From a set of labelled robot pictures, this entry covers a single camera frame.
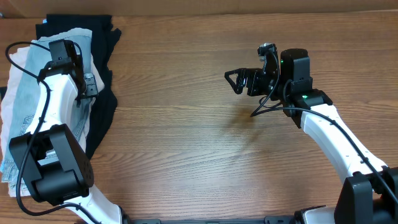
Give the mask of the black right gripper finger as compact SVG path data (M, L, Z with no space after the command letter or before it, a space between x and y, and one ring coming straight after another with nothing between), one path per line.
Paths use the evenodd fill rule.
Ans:
M232 80L231 76L236 75L237 82L243 81L247 77L248 68L238 68L224 73L226 80Z
M235 94L241 94L246 86L247 77L242 73L225 73L226 81L230 84Z

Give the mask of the light blue denim shorts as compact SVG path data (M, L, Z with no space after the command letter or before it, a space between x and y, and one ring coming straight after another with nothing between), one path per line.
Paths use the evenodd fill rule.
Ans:
M40 69L51 60L50 52L38 46L21 47L10 55L17 65L38 75ZM9 152L11 138L23 135L31 124L40 98L37 80L12 66L9 72L7 91L1 103L1 147L3 160L1 164L1 182L15 183L18 168ZM91 107L95 100L83 99L79 107L74 106L69 127L83 150L86 149L86 138L90 128Z

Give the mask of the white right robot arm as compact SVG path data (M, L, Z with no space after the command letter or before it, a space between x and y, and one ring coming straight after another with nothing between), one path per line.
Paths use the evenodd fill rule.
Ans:
M257 50L262 68L238 68L224 77L236 94L262 96L252 116L283 111L323 151L343 183L335 207L318 206L265 223L397 223L397 169L371 153L347 127L332 100L313 87L305 49Z

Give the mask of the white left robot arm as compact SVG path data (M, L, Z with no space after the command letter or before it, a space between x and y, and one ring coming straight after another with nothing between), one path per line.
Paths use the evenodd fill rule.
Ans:
M19 170L17 204L31 216L67 208L86 223L130 223L94 184L90 160L69 128L73 107L98 94L94 77L84 75L81 48L61 39L46 50L51 60L34 77L40 98L33 121L9 143Z

